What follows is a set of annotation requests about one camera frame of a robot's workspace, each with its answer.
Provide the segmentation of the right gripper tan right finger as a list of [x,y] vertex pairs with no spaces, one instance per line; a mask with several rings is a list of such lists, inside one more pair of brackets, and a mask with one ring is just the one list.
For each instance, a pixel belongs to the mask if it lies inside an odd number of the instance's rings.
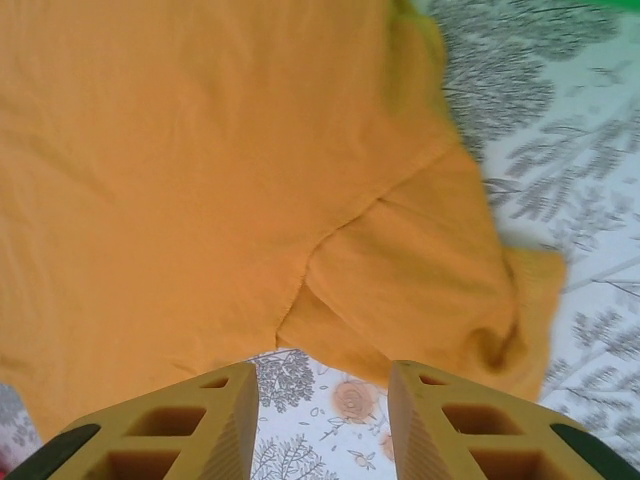
[[389,420],[400,479],[636,479],[570,418],[413,361],[392,365]]

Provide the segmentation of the right gripper tan left finger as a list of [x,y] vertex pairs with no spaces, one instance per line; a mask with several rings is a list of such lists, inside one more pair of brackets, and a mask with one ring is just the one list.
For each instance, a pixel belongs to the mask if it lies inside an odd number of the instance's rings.
[[247,479],[257,429],[256,368],[236,363],[72,422],[15,479]]

